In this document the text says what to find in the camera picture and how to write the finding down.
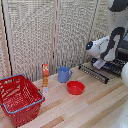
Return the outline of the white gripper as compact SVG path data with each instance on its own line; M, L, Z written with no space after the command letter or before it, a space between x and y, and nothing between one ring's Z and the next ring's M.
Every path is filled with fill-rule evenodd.
M105 65L105 61L97 59L97 58L93 58L91 60L91 63L92 63L92 66L97 69L101 69Z

